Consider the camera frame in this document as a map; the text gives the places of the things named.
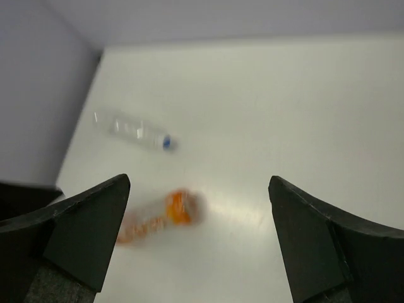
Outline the orange label plastic bottle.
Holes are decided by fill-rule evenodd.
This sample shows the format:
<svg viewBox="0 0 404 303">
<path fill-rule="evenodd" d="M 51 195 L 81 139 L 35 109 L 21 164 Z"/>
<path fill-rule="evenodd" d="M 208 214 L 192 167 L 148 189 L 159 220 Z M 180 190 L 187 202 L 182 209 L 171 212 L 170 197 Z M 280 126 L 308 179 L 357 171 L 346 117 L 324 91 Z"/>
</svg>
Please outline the orange label plastic bottle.
<svg viewBox="0 0 404 303">
<path fill-rule="evenodd" d="M 200 224 L 206 216 L 206 198 L 188 189 L 177 189 L 163 198 L 128 208 L 117 234 L 118 246 L 141 242 L 176 227 Z"/>
</svg>

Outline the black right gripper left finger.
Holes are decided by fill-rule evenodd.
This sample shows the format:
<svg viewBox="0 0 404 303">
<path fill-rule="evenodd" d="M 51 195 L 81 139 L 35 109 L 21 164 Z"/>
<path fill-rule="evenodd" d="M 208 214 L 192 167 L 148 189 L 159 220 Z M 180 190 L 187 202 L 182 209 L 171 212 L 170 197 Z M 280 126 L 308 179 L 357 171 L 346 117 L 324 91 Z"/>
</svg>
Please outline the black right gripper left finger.
<svg viewBox="0 0 404 303">
<path fill-rule="evenodd" d="M 93 302 L 102 290 L 131 183 L 112 177 L 65 198 L 1 184 L 1 301 Z"/>
</svg>

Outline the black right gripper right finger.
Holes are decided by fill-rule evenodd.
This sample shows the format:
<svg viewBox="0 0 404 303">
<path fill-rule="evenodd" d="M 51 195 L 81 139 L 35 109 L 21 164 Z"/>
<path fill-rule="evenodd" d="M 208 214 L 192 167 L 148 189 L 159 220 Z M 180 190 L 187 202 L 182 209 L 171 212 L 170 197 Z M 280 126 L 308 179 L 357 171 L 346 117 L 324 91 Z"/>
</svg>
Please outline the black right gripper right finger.
<svg viewBox="0 0 404 303">
<path fill-rule="evenodd" d="M 311 196 L 279 176 L 268 186 L 294 302 L 403 302 L 403 231 Z"/>
</svg>

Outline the clear label-free plastic bottle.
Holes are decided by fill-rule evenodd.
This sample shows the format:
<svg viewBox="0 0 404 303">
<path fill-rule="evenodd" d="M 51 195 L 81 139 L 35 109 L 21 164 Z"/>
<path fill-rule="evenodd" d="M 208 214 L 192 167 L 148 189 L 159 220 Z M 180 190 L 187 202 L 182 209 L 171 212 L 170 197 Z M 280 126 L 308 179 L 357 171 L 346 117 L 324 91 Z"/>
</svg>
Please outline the clear label-free plastic bottle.
<svg viewBox="0 0 404 303">
<path fill-rule="evenodd" d="M 179 147 L 178 140 L 166 130 L 117 110 L 96 110 L 93 113 L 93 123 L 107 136 L 119 138 L 143 148 L 173 152 Z"/>
</svg>

